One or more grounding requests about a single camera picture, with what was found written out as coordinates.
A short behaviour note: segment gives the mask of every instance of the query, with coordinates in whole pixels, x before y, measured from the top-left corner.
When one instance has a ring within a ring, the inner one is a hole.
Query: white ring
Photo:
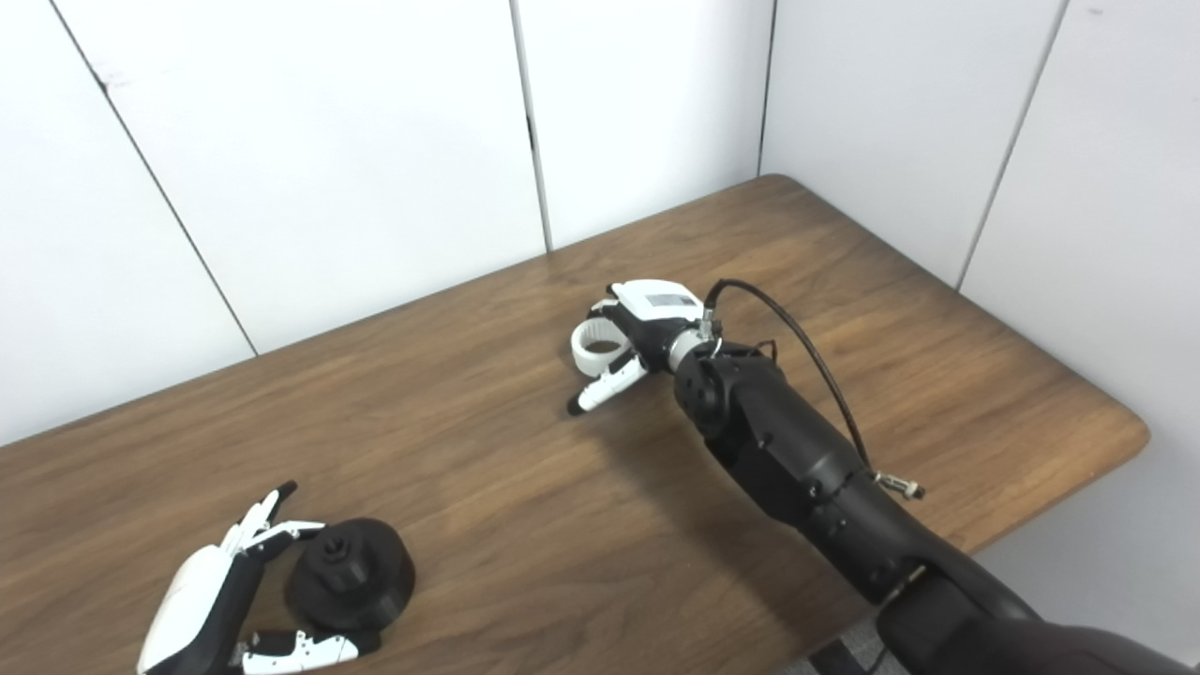
[[[616,342],[611,352],[592,352],[588,347],[596,342]],[[575,368],[588,377],[596,377],[604,369],[629,348],[629,338],[612,321],[598,317],[589,318],[571,331],[571,353],[575,354]]]

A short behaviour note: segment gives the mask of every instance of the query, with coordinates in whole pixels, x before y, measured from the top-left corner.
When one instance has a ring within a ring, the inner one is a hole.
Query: black knob
[[[385,522],[358,518],[330,525],[311,542],[288,579],[298,619],[324,631],[379,631],[408,605],[413,558]]]

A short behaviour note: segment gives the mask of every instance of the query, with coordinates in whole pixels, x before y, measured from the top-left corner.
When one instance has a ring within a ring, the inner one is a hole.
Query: floor
[[[875,632],[874,621],[864,621],[846,631],[839,643],[788,665],[779,675],[864,675],[871,671],[882,653],[883,643]],[[888,653],[874,675],[908,675],[908,671]]]

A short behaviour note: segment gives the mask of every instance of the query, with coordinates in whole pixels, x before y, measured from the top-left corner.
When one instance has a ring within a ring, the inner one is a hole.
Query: black cable
[[[878,673],[880,667],[883,665],[883,659],[886,659],[887,657],[888,657],[888,647],[883,647],[882,650],[880,650],[880,656],[875,657],[875,661],[871,663],[871,667],[868,668],[866,673],[864,673],[863,675],[875,675],[876,673]]]
[[[740,288],[762,300],[762,303],[770,307],[772,311],[774,311],[779,318],[792,329],[792,333],[799,338],[800,344],[804,345],[804,348],[809,351],[809,356],[812,357],[812,363],[817,366],[817,370],[821,371],[821,377],[824,378],[826,384],[829,387],[829,393],[832,393],[834,400],[838,401],[838,407],[841,408],[841,416],[846,419],[846,429],[850,430],[850,438],[854,442],[854,449],[858,450],[859,459],[863,460],[863,464],[866,465],[868,470],[871,470],[871,461],[866,456],[866,444],[863,443],[863,435],[858,431],[858,423],[854,422],[854,416],[850,412],[846,398],[841,395],[841,388],[838,387],[838,382],[834,381],[833,374],[829,372],[829,366],[827,366],[824,359],[821,358],[821,352],[817,351],[816,345],[812,344],[809,335],[804,333],[800,324],[792,318],[792,315],[787,313],[787,310],[776,303],[774,298],[758,289],[757,286],[742,281],[740,279],[718,280],[718,282],[713,285],[713,288],[709,289],[708,297],[704,298],[704,309],[716,311],[716,298],[720,297],[721,291],[728,286]]]

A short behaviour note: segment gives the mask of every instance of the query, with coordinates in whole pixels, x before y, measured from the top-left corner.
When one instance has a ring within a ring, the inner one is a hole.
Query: metal connector
[[[900,492],[900,495],[906,500],[920,500],[925,496],[925,489],[917,484],[914,480],[905,480],[890,473],[875,472],[875,482],[880,486],[892,490],[893,492]]]
[[[712,342],[714,340],[713,316],[715,313],[716,313],[715,310],[713,310],[712,307],[704,307],[704,313],[701,315],[700,317],[700,325],[696,327],[697,330],[700,330],[701,342]]]

